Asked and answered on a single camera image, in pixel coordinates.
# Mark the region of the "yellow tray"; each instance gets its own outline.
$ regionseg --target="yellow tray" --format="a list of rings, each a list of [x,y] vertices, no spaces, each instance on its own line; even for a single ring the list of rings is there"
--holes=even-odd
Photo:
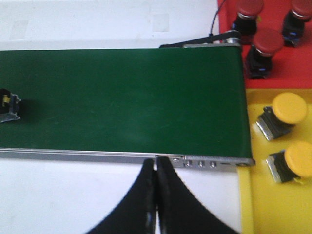
[[[308,117],[289,134],[268,142],[255,122],[262,108],[282,92],[303,97]],[[265,161],[293,140],[312,143],[312,89],[248,89],[246,94],[256,165],[238,168],[243,234],[312,234],[312,181],[276,184]]]

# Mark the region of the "small black object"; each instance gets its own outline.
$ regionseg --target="small black object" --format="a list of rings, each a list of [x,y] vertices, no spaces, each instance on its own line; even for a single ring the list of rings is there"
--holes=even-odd
[[[20,119],[17,115],[19,102],[19,96],[6,89],[0,89],[0,123]]]
[[[250,79],[264,79],[272,70],[272,56],[262,56],[255,46],[252,46],[246,57],[246,67]]]
[[[243,19],[237,15],[231,29],[241,33],[242,44],[250,44],[254,34],[257,32],[257,22],[256,19]]]
[[[292,170],[287,166],[285,160],[285,151],[274,153],[270,155],[273,158],[274,166],[281,183],[292,181],[299,176],[292,172]]]
[[[209,37],[205,38],[198,38],[194,40],[187,40],[187,41],[182,41],[174,44],[164,44],[161,45],[160,48],[182,48],[184,45],[187,44],[204,44],[208,43],[211,44],[215,41],[226,41],[227,39],[237,39],[240,40],[240,32],[238,31],[228,31],[219,35],[210,35]]]
[[[296,47],[303,36],[305,23],[309,22],[311,17],[300,19],[294,16],[290,11],[284,18],[282,35],[286,46]]]
[[[294,124],[280,121],[274,114],[271,106],[263,108],[264,113],[258,117],[257,125],[262,130],[267,140],[276,139],[291,131]]]

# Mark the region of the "yellow button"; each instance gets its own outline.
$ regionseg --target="yellow button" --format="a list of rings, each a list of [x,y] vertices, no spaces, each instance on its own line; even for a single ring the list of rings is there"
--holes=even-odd
[[[272,108],[276,117],[288,124],[300,123],[308,113],[308,106],[305,100],[293,93],[277,95],[273,100]]]
[[[295,141],[285,150],[288,167],[302,178],[312,177],[312,144]]]

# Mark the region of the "red tray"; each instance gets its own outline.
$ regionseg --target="red tray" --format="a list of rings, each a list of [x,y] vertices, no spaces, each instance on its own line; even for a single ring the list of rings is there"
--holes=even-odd
[[[220,32],[230,30],[236,18],[237,0],[227,0],[219,12]],[[279,32],[285,15],[291,8],[290,0],[264,0],[259,14],[258,28],[272,28]],[[250,46],[243,46],[245,59]],[[246,88],[312,88],[312,21],[305,24],[305,33],[296,48],[283,47],[273,57],[273,69],[267,79],[245,78]]]

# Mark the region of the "screw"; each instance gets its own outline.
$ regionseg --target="screw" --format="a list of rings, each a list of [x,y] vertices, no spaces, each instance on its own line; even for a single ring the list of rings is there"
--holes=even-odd
[[[204,161],[199,161],[198,162],[199,167],[205,167],[205,162]]]
[[[210,162],[210,167],[211,168],[216,168],[216,162],[215,161],[211,161]]]
[[[187,160],[186,163],[184,164],[185,167],[191,167],[192,166],[192,161]]]

